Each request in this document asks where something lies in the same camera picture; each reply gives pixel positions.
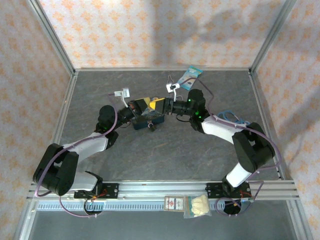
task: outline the gray floor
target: gray floor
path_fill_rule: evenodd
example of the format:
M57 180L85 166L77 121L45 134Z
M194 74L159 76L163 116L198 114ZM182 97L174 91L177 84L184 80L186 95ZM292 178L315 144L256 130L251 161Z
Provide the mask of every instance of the gray floor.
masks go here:
M237 217L184 219L181 212L104 212L83 219L38 211L30 240L296 240L285 201L257 201Z
M72 143L90 135L96 126L99 109L110 104L107 94L129 87L131 100L143 97L167 97L168 74L177 81L184 71L81 71L77 77L68 110L61 144ZM214 114L232 110L239 117L262 126L254 92L246 71L204 71L201 80L213 91ZM193 88L203 90L199 84ZM186 99L188 92L181 88ZM118 108L123 108L115 99ZM96 153L79 164L78 170L91 171L105 181L120 180L221 180L236 165L237 156L229 142L194 131L189 123L175 116L155 132L117 130L119 138L110 149ZM276 180L275 169L260 173L256 179Z

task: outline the orange patterned wallpaper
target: orange patterned wallpaper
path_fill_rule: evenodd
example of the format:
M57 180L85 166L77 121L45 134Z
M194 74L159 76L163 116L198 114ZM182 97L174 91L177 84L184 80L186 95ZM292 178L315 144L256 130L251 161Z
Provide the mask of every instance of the orange patterned wallpaper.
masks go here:
M0 239L11 240L69 75L26 0L0 4Z
M285 0L40 2L75 68L246 68Z
M320 3L299 0L258 69L273 137L320 233Z

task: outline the small package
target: small package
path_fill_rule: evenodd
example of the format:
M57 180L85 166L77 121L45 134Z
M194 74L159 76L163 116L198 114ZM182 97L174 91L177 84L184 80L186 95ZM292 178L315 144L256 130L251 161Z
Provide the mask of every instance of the small package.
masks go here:
M185 219L196 218L204 215L211 216L209 200L206 195L184 197L183 217Z
M202 70L200 70L194 66L190 66L177 83L181 84L189 78L197 78L202 72L203 72ZM195 83L195 81L196 81L195 79L190 79L189 81L180 85L180 87L189 91L191 89L192 85Z
M185 200L184 196L165 196L164 197L164 211L184 212Z

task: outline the mounting plate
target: mounting plate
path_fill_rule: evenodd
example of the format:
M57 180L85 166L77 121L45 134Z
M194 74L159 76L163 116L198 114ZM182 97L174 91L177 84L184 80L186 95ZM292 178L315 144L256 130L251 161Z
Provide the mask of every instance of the mounting plate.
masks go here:
M227 195L223 190L222 182L208 182L205 190L208 194L208 199L219 199L222 197L241 199L243 197L248 198L251 196L250 185L247 182L242 183L230 195Z
M106 190L106 195L99 196L99 199L117 199L119 194L119 183L103 183L102 190ZM74 199L88 199L85 191L74 192Z

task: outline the gray marble surface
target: gray marble surface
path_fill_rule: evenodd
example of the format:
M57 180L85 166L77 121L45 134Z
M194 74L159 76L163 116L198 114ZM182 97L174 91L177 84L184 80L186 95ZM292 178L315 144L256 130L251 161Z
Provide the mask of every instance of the gray marble surface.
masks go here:
M110 102L107 94L128 87L130 99L167 97L168 74L177 81L184 71L81 71L64 125L61 144L90 135L96 126L99 109ZM254 92L246 71L204 71L200 79L213 91L214 114L232 110L239 117L262 126ZM193 88L203 90L201 84ZM187 99L181 88L178 94ZM120 109L120 99L114 99ZM189 123L166 115L165 122L151 132L133 126L116 130L119 137L110 149L98 152L78 166L105 181L121 180L221 180L236 165L234 146L216 136L202 134ZM276 180L275 169L262 171L256 179Z

